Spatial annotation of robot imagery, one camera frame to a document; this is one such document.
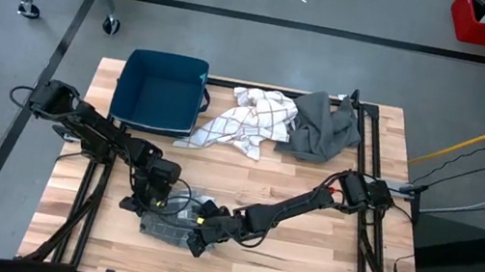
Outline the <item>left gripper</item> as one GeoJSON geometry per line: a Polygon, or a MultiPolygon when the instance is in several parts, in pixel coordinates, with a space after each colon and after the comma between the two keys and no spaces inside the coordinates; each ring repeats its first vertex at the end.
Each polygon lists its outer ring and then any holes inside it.
{"type": "MultiPolygon", "coordinates": [[[[162,178],[156,178],[144,173],[135,172],[132,177],[132,192],[133,195],[125,197],[119,202],[122,210],[138,213],[139,210],[145,211],[149,208],[153,200],[162,202],[169,196],[172,190],[172,184],[162,178]]],[[[163,215],[160,211],[148,210],[149,215],[155,218],[162,219],[163,215]]]]}

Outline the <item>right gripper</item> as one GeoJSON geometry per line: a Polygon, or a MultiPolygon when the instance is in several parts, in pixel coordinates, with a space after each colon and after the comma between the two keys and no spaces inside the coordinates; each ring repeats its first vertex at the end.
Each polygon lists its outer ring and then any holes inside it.
{"type": "Polygon", "coordinates": [[[239,211],[229,211],[226,206],[217,206],[214,202],[207,201],[200,207],[198,216],[202,217],[202,222],[188,236],[186,242],[190,251],[193,251],[194,258],[199,258],[204,252],[213,249],[212,244],[206,244],[203,240],[219,243],[230,239],[240,240],[243,215],[239,211]]]}

